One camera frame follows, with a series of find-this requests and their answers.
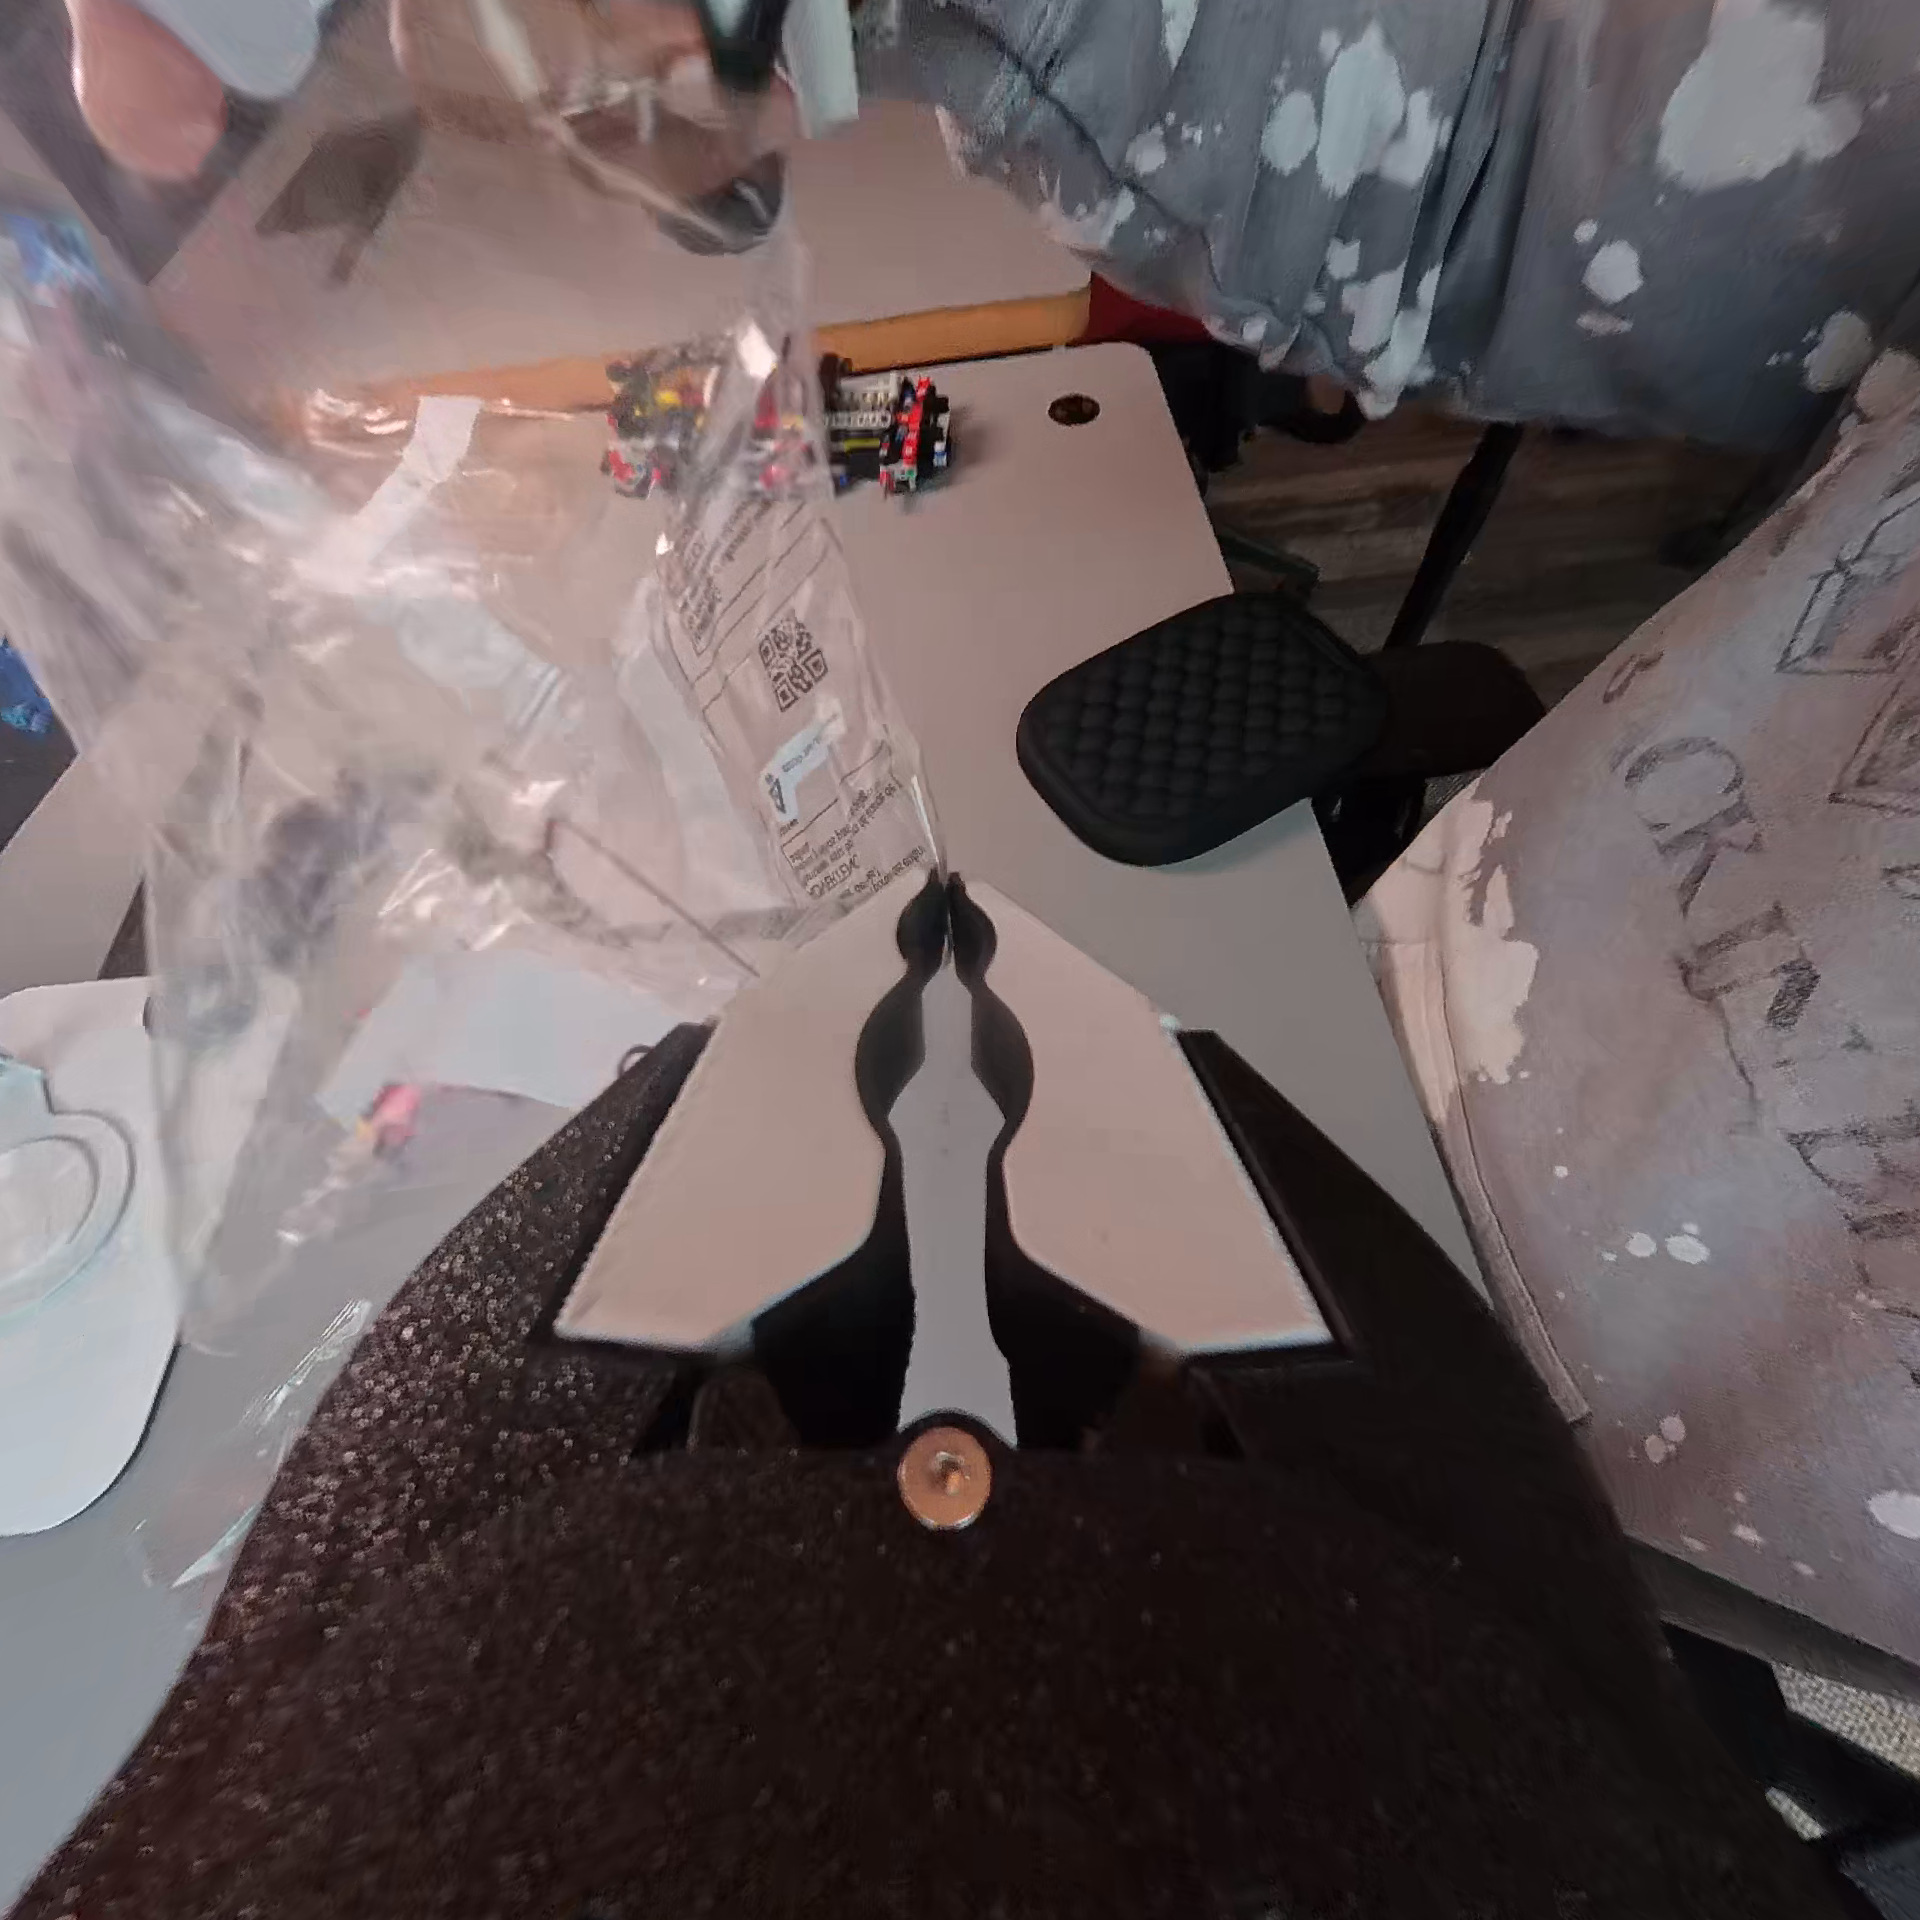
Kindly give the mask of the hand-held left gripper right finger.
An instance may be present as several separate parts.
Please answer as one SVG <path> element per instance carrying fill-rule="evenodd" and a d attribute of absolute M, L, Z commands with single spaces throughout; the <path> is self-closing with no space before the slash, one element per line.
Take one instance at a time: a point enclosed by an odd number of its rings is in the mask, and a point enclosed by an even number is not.
<path fill-rule="evenodd" d="M 1165 1352 L 1331 1350 L 1179 1023 L 989 885 L 948 926 L 1014 1253 Z"/>

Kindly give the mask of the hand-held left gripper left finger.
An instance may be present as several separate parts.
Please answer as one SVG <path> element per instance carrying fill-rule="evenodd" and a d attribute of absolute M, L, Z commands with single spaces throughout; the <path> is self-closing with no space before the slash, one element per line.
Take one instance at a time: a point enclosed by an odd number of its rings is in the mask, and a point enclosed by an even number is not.
<path fill-rule="evenodd" d="M 945 904 L 944 880 L 897 877 L 732 998 L 559 1295 L 559 1340 L 719 1352 L 870 1241 Z"/>

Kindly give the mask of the clear plastic bag with label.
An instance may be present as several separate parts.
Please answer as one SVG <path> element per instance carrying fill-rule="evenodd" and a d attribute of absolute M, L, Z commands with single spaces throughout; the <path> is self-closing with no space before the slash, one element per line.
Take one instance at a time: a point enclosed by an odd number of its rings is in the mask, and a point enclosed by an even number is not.
<path fill-rule="evenodd" d="M 727 369 L 673 494 L 467 394 L 317 394 L 292 447 L 80 223 L 4 208 L 4 634 L 137 830 L 172 1359 L 942 866 L 800 266 L 694 344 Z M 821 463 L 763 496 L 773 369 Z"/>

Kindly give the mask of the grey desk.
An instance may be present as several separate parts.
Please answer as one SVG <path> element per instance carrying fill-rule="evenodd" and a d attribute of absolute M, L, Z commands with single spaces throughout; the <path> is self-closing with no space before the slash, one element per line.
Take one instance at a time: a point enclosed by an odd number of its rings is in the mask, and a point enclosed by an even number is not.
<path fill-rule="evenodd" d="M 1421 1104 L 1308 806 L 1172 871 L 1086 849 L 1017 768 L 1049 679 L 1229 588 L 1209 517 L 1135 346 L 951 367 L 957 472 L 921 503 L 837 503 L 855 599 L 907 725 L 951 863 L 987 881 L 1187 1026 L 1215 1030 L 1409 1210 L 1464 1274 L 1475 1256 Z M 188 1554 L 259 1487 L 251 1402 L 349 1302 L 382 1306 L 445 1228 L 531 1148 L 519 1128 L 453 1194 L 319 1247 L 319 1298 L 233 1354 L 180 1350 L 124 1476 L 80 1518 L 4 1543 L 4 1905 L 76 1825 L 173 1684 L 219 1590 L 149 1578 L 137 1521 Z"/>

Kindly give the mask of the person's right hand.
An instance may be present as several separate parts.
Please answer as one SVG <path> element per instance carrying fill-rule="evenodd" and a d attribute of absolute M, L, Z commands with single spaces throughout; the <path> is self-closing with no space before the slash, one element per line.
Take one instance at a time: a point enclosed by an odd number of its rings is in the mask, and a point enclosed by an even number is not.
<path fill-rule="evenodd" d="M 133 175 L 177 184 L 229 130 L 224 86 L 177 36 L 125 2 L 65 2 L 80 117 Z"/>

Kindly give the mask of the wood-edged grey table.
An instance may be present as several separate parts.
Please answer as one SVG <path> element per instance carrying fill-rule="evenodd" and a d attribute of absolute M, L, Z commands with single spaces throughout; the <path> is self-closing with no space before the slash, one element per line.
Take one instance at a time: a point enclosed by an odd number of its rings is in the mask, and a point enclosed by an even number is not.
<path fill-rule="evenodd" d="M 377 124 L 329 130 L 221 197 L 160 272 L 163 319 L 229 391 L 590 410 L 608 362 L 724 332 L 790 266 L 800 321 L 880 367 L 1065 344 L 1088 316 L 1088 266 L 955 173 L 916 108 L 792 150 L 773 233 L 737 253 L 685 252 L 540 150 L 432 132 L 372 223 L 351 191 L 400 154 Z"/>

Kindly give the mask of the black red toy brick model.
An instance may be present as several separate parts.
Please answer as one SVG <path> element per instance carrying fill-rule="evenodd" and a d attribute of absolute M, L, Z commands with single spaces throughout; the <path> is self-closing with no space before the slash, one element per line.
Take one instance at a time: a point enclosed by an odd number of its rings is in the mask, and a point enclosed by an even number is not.
<path fill-rule="evenodd" d="M 823 359 L 823 417 L 833 494 L 915 496 L 952 465 L 952 401 L 926 372 L 856 374 Z"/>

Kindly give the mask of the pile of small toy bricks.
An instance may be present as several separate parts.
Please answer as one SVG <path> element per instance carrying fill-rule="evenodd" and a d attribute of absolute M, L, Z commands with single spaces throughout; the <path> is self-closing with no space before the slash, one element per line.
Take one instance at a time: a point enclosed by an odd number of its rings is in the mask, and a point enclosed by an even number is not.
<path fill-rule="evenodd" d="M 608 449 L 601 472 L 631 497 L 673 494 L 693 472 L 723 386 L 723 359 L 705 343 L 608 362 Z M 752 488 L 773 496 L 821 463 L 808 420 L 779 369 L 756 374 L 743 439 Z"/>

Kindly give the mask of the bleached printed sweatshirt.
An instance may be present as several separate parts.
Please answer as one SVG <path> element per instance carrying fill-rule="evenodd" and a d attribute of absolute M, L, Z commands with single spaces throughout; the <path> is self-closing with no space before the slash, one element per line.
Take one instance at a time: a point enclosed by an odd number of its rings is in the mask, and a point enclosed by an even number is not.
<path fill-rule="evenodd" d="M 1357 908 L 1641 1548 L 1915 1671 L 1918 367 Z"/>

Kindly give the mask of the bleached grey pants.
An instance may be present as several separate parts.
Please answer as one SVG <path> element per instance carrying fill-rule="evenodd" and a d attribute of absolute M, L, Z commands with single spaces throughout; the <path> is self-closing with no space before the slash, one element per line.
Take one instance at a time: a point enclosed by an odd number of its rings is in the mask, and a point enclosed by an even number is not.
<path fill-rule="evenodd" d="M 1764 449 L 1915 381 L 1915 4 L 902 4 L 1094 276 L 1368 417 Z"/>

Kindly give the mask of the white paper sheet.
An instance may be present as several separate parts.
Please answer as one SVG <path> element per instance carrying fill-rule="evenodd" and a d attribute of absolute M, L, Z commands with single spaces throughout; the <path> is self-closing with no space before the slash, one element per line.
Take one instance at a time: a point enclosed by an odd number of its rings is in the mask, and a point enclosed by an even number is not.
<path fill-rule="evenodd" d="M 149 988 L 3 1005 L 4 1537 L 65 1525 L 121 1478 L 175 1350 Z"/>

